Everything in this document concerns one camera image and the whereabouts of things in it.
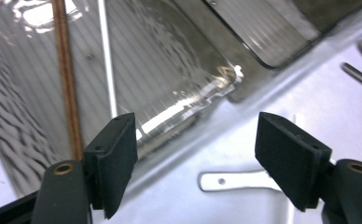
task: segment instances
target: white rod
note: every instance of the white rod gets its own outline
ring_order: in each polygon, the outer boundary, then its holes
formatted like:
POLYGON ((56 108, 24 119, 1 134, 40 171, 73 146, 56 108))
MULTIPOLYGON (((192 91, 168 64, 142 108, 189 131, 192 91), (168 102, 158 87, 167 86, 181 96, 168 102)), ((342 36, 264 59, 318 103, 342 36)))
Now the white rod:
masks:
POLYGON ((114 73, 112 71, 111 48, 109 44, 108 25, 105 11, 105 0, 98 0, 100 26, 102 29, 103 52, 105 63, 105 74, 108 86, 109 106, 111 109, 111 119, 118 115, 117 97, 115 93, 114 73))

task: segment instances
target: brown wooden stick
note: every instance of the brown wooden stick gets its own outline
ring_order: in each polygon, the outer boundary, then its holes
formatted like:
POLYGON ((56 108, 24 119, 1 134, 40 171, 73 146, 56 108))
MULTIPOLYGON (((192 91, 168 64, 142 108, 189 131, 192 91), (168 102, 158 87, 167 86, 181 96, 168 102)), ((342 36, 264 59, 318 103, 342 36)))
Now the brown wooden stick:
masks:
POLYGON ((73 159, 81 160, 83 156, 82 141, 64 0, 52 0, 52 7, 71 155, 73 159))

